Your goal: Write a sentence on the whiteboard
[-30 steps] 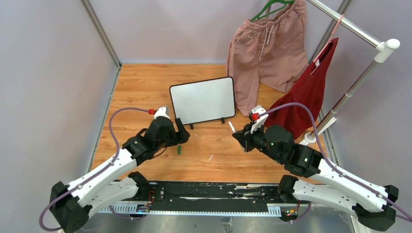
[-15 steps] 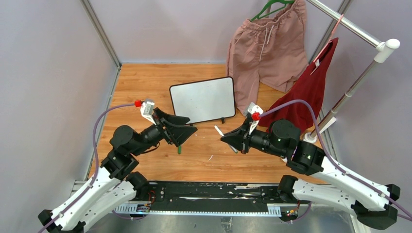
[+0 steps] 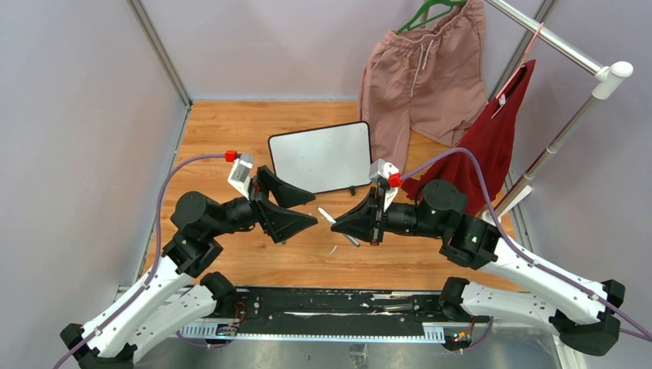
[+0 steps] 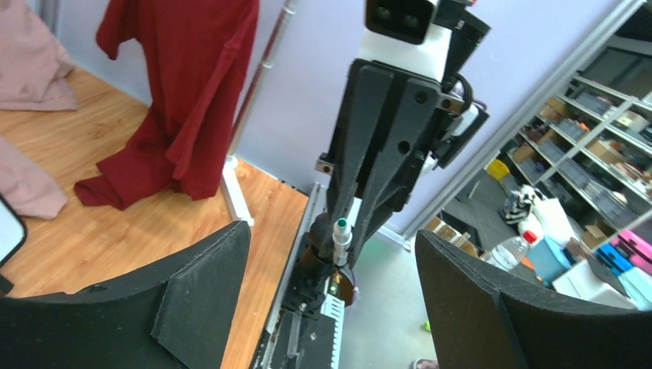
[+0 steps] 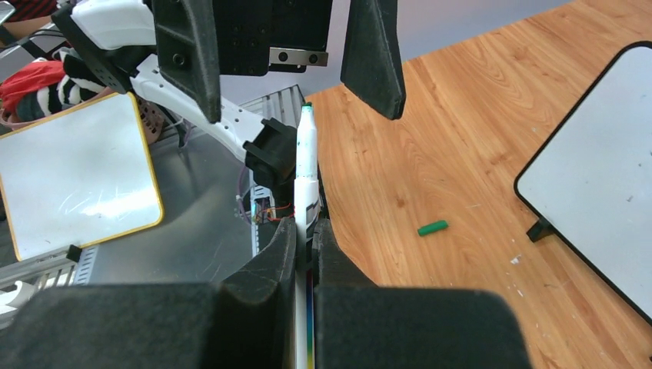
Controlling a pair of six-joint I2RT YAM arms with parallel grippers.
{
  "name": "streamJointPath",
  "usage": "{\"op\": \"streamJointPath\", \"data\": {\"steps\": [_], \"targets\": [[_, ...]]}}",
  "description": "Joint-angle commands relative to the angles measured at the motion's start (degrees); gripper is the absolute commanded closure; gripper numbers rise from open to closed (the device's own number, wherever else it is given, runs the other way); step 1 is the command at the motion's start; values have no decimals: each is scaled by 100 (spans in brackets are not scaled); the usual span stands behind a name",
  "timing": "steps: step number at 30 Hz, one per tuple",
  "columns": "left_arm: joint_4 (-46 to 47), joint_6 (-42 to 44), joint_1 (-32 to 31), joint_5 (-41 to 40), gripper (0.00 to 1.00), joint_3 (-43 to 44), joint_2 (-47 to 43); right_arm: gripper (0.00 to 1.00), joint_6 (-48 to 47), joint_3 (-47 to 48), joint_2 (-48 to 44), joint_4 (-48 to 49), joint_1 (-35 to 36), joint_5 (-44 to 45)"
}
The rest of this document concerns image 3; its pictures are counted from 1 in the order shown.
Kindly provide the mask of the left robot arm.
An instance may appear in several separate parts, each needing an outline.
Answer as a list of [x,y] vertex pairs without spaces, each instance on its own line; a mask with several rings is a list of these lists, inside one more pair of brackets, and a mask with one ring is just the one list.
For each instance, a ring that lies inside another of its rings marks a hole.
[[254,177],[234,168],[231,184],[241,196],[219,203],[198,191],[175,205],[171,240],[141,279],[85,324],[69,324],[60,336],[81,368],[132,368],[167,336],[213,314],[239,322],[245,305],[235,286],[208,267],[222,252],[217,237],[260,227],[275,243],[317,224],[295,210],[313,193],[282,181],[261,166]]

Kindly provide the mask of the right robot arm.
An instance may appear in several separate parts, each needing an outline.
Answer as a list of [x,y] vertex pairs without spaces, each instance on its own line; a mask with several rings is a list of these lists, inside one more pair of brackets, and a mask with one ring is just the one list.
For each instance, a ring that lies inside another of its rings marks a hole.
[[496,226],[465,214],[466,203],[466,196],[443,180],[426,184],[417,204],[387,204],[371,189],[360,204],[334,220],[331,230],[370,244],[381,243],[385,233],[438,239],[448,261],[521,287],[505,291],[450,277],[439,297],[443,317],[458,321],[485,316],[528,324],[557,335],[576,351],[605,355],[620,337],[615,309],[623,303],[624,286],[588,280],[552,265],[517,246]]

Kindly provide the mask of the small black-framed whiteboard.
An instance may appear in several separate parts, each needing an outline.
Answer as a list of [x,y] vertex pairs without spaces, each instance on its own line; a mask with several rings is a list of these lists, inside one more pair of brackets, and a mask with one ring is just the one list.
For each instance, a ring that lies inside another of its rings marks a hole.
[[277,177],[314,194],[371,183],[371,134],[366,121],[272,135],[268,149]]

